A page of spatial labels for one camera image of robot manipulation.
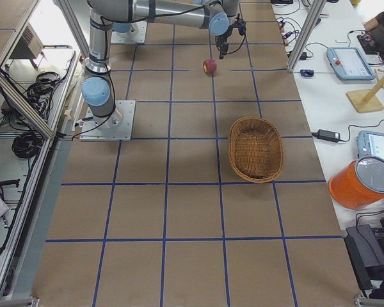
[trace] metal mounting plate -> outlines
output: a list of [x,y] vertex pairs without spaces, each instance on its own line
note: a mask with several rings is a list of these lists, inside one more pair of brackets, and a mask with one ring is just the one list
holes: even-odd
[[111,43],[115,45],[132,45],[132,44],[144,44],[145,43],[145,36],[147,35],[147,26],[148,22],[146,21],[138,21],[136,23],[138,26],[138,33],[136,33],[134,36],[125,36],[121,37],[116,32],[113,31],[112,37],[111,37]]
[[[130,141],[132,124],[135,114],[135,100],[117,100],[116,109],[123,115],[122,121],[111,129],[94,129],[80,135],[81,141]],[[92,112],[88,108],[86,117],[91,117]],[[84,122],[82,131],[93,129],[94,121]]]

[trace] electronic device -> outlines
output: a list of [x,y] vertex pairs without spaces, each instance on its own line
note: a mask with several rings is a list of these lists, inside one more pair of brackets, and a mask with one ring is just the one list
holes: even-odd
[[36,59],[43,49],[43,43],[30,24],[26,26],[10,59]]
[[362,130],[357,138],[358,156],[375,155],[384,159],[384,133]]
[[317,132],[312,132],[312,136],[317,139],[338,143],[340,141],[340,134],[338,132],[319,129]]
[[377,54],[376,42],[370,34],[357,35],[357,40],[360,43],[365,54]]
[[313,77],[314,76],[314,70],[312,69],[301,69],[300,75],[302,77]]
[[373,80],[376,78],[361,51],[357,48],[332,47],[327,58],[340,80]]
[[[286,55],[287,55],[288,58],[290,58],[290,55],[291,55],[291,54],[292,54],[291,51],[286,52]],[[301,53],[301,55],[300,55],[300,60],[305,60],[305,59],[307,59],[307,58],[308,58],[307,53],[306,53],[305,51],[303,51],[303,52]]]

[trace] black device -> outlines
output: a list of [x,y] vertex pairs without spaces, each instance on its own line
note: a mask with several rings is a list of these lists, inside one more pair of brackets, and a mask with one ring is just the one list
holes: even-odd
[[338,132],[319,129],[317,132],[313,132],[312,136],[317,139],[323,139],[325,141],[338,143],[340,141],[340,134]]
[[293,4],[293,0],[271,0],[271,4]]
[[357,35],[357,40],[360,43],[365,54],[377,54],[376,42],[368,33]]
[[371,280],[383,281],[369,296],[373,299],[384,299],[384,217],[380,222],[379,228],[368,224],[348,227],[348,236],[344,238],[360,289],[372,289]]
[[312,69],[301,69],[300,75],[303,77],[313,77],[314,76],[314,70]]
[[[286,54],[287,54],[287,57],[289,58],[290,55],[292,54],[292,52],[289,51],[289,52],[286,52]],[[307,59],[307,58],[308,58],[307,53],[306,53],[305,51],[303,51],[303,52],[300,54],[300,59],[301,59],[301,60],[304,60],[304,59]]]

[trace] orange bucket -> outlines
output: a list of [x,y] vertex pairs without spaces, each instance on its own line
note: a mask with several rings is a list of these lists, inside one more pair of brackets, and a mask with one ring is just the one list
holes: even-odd
[[342,206],[358,210],[384,198],[384,160],[365,156],[355,160],[328,182],[330,194]]

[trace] blue tape line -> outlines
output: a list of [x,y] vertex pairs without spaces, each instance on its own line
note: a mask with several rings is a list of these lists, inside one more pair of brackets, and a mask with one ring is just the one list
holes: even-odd
[[[272,182],[265,182],[264,184],[314,184],[314,183],[325,183],[326,180],[319,179],[319,180],[275,180]],[[115,182],[115,183],[108,183],[105,182],[75,182],[75,183],[67,183],[67,184],[61,184],[62,186],[69,186],[69,187],[76,187],[76,186],[96,186],[96,185],[164,185],[163,182]],[[254,184],[253,182],[245,182],[245,181],[239,181],[239,182],[168,182],[168,185],[237,185],[237,184]]]
[[[209,54],[212,57],[212,48],[209,46]],[[227,247],[225,242],[225,215],[223,212],[223,197],[222,197],[222,179],[221,179],[221,168],[220,168],[220,149],[218,142],[218,114],[216,111],[216,91],[215,91],[215,82],[213,74],[211,74],[212,79],[212,97],[213,97],[213,109],[215,117],[215,136],[216,136],[216,158],[218,163],[218,185],[219,185],[219,198],[220,198],[220,215],[221,215],[221,226],[222,226],[222,250],[223,250],[223,268],[225,271],[225,291],[226,291],[226,302],[227,306],[230,307],[230,290],[229,290],[229,277],[228,277],[228,262],[227,262]]]
[[131,81],[132,81],[132,73],[134,71],[134,63],[135,63],[135,54],[138,50],[138,45],[135,46],[134,56],[132,57],[131,70],[129,73],[128,85],[127,85],[127,93],[125,94],[125,100],[128,100],[129,90],[131,89]]
[[205,242],[205,241],[265,241],[265,240],[332,240],[343,239],[341,235],[298,235],[288,237],[213,237],[213,238],[93,238],[93,239],[47,239],[45,243],[86,242]]
[[289,253],[287,251],[287,244],[286,244],[286,240],[285,240],[285,236],[284,236],[283,220],[282,220],[282,215],[280,213],[279,200],[278,200],[278,197],[277,197],[277,190],[276,190],[276,185],[275,184],[273,184],[273,194],[275,195],[277,216],[278,216],[278,219],[279,219],[280,231],[282,233],[282,241],[283,241],[283,247],[284,247],[284,254],[285,254],[285,258],[286,258],[287,272],[289,274],[290,286],[291,286],[291,290],[292,290],[294,306],[298,307],[299,305],[298,305],[298,302],[297,302],[296,288],[294,287],[293,275],[292,275],[292,270],[291,270],[291,266],[290,266]]
[[164,223],[163,223],[163,244],[162,244],[162,268],[161,268],[161,296],[159,299],[160,307],[164,305],[164,284],[165,284],[165,254],[166,254],[166,218],[168,213],[168,183],[169,183],[169,163],[170,163],[170,138],[172,120],[172,93],[173,93],[173,55],[175,53],[175,26],[172,27],[172,58],[171,58],[171,90],[169,96],[169,118],[168,118],[168,144],[166,147],[166,174],[165,174],[165,201],[164,201]]

